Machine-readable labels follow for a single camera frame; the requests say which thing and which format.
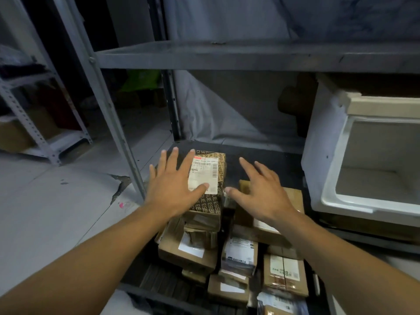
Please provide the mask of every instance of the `hand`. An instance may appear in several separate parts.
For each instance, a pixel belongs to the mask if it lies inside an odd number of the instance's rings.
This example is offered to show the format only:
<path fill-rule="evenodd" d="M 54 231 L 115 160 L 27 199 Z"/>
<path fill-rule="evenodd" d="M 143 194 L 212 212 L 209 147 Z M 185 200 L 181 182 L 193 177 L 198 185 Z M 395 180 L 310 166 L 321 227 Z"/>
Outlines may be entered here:
<path fill-rule="evenodd" d="M 192 207 L 209 187 L 209 184 L 205 183 L 193 191 L 188 190 L 188 174 L 194 155 L 195 150 L 191 149 L 179 169 L 176 170 L 178 147 L 172 149 L 168 160 L 166 160 L 166 151 L 162 150 L 157 171 L 152 164 L 149 167 L 149 187 L 144 205 L 160 211 L 168 219 Z"/>
<path fill-rule="evenodd" d="M 296 211 L 274 171 L 256 161 L 255 166 L 260 171 L 258 172 L 242 157 L 239 158 L 239 163 L 251 181 L 250 194 L 244 194 L 232 187 L 225 188 L 225 192 L 250 215 L 274 227 L 274 222 L 283 216 L 283 213 Z"/>

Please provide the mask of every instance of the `concrete floor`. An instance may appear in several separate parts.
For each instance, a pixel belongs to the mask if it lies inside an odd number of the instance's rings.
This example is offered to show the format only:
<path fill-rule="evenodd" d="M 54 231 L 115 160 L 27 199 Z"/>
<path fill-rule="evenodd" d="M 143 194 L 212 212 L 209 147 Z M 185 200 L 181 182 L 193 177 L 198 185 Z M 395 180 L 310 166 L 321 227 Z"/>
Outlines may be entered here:
<path fill-rule="evenodd" d="M 148 165 L 173 143 L 165 108 L 122 110 L 120 120 L 144 180 Z M 128 176 L 99 110 L 86 114 L 94 144 L 82 144 L 63 158 L 61 167 L 48 161 L 0 152 L 0 295 L 78 243 L 118 222 L 138 207 Z M 139 314 L 121 292 L 105 313 Z"/>

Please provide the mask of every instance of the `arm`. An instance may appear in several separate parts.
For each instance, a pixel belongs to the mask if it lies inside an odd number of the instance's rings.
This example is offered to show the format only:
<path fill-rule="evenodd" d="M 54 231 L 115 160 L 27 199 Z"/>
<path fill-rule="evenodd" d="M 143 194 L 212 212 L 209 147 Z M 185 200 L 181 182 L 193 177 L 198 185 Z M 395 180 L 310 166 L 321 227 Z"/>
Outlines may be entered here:
<path fill-rule="evenodd" d="M 251 181 L 251 193 L 226 188 L 228 195 L 286 236 L 348 315 L 414 314 L 420 310 L 420 282 L 296 211 L 274 171 L 256 162 L 258 172 L 245 159 L 239 162 Z"/>
<path fill-rule="evenodd" d="M 169 219 L 187 211 L 208 184 L 188 190 L 190 151 L 176 170 L 178 148 L 157 172 L 150 166 L 144 206 L 78 245 L 0 298 L 0 314 L 99 314 L 144 245 Z"/>

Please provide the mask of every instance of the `plastic bin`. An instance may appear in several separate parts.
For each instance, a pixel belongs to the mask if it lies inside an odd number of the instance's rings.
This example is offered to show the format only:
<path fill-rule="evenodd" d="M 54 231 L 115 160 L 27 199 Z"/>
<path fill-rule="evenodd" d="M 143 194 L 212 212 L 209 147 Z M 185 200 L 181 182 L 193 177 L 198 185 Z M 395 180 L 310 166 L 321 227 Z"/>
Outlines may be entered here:
<path fill-rule="evenodd" d="M 420 227 L 420 98 L 380 96 L 386 82 L 373 96 L 365 80 L 318 81 L 302 156 L 312 208 Z"/>

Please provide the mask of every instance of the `white container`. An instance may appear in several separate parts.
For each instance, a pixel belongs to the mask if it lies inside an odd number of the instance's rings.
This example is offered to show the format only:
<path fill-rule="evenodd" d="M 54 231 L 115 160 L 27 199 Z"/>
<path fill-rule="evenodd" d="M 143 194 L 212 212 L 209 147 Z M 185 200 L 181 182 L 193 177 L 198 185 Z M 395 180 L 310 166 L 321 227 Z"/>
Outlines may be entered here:
<path fill-rule="evenodd" d="M 420 98 L 318 81 L 302 156 L 313 210 L 420 227 Z"/>

